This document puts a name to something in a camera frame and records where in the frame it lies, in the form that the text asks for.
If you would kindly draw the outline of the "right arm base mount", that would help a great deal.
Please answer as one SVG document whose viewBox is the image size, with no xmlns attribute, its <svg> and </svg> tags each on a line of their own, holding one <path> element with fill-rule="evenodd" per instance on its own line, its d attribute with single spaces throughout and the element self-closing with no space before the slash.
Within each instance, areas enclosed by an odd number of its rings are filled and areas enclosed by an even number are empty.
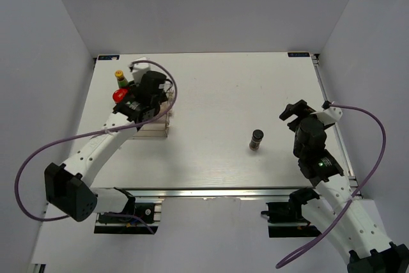
<svg viewBox="0 0 409 273">
<path fill-rule="evenodd" d="M 261 216 L 268 221 L 270 238 L 314 238 L 321 232 L 302 215 L 302 206 L 312 199 L 319 199 L 312 188 L 292 192 L 287 202 L 269 202 Z"/>
</svg>

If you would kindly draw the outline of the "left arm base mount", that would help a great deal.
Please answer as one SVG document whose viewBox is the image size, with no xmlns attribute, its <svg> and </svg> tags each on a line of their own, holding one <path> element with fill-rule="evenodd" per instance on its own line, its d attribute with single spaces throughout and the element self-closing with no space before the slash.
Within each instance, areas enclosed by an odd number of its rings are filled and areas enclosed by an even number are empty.
<svg viewBox="0 0 409 273">
<path fill-rule="evenodd" d="M 136 198 L 135 203 L 118 214 L 97 214 L 94 234 L 154 235 L 162 213 L 163 199 Z"/>
</svg>

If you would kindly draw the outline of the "green bottle yellow cap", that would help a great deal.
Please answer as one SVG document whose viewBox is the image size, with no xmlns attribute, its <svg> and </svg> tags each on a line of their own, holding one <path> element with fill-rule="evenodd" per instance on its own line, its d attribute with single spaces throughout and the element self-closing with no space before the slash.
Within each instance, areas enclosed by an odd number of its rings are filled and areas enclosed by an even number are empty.
<svg viewBox="0 0 409 273">
<path fill-rule="evenodd" d="M 127 89 L 130 86 L 128 79 L 125 77 L 122 70 L 117 70 L 114 73 L 119 89 Z"/>
</svg>

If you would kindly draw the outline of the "red lid sauce jar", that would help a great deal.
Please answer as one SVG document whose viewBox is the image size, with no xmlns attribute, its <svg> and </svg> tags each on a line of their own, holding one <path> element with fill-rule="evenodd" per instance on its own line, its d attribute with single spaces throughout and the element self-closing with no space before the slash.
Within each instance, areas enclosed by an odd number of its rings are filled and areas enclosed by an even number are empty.
<svg viewBox="0 0 409 273">
<path fill-rule="evenodd" d="M 128 88 L 120 88 L 112 94 L 112 100 L 115 104 L 122 102 L 130 94 Z"/>
</svg>

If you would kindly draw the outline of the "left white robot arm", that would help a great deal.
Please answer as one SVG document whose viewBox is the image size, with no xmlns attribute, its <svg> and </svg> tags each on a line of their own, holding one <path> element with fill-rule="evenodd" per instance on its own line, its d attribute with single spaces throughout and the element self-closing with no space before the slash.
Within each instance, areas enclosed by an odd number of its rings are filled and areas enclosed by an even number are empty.
<svg viewBox="0 0 409 273">
<path fill-rule="evenodd" d="M 113 107 L 101 133 L 60 165 L 51 163 L 44 171 L 47 201 L 77 222 L 95 212 L 113 212 L 121 221 L 129 221 L 135 205 L 129 193 L 110 188 L 106 193 L 91 189 L 105 163 L 119 147 L 159 112 L 167 101 L 164 74 L 148 70 L 138 83 L 131 82 Z"/>
</svg>

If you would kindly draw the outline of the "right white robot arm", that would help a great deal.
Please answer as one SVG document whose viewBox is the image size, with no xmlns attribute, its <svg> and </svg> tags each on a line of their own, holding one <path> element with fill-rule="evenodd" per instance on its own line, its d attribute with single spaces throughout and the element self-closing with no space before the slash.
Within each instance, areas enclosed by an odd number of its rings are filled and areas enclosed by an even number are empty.
<svg viewBox="0 0 409 273">
<path fill-rule="evenodd" d="M 408 248 L 396 245 L 372 220 L 340 164 L 325 148 L 326 130 L 343 115 L 343 105 L 324 102 L 318 112 L 304 100 L 288 104 L 280 114 L 294 132 L 293 154 L 310 188 L 290 195 L 289 215 L 296 221 L 306 220 L 320 234 L 285 256 L 276 264 L 281 269 L 303 256 L 324 238 L 343 258 L 348 272 L 406 272 Z"/>
</svg>

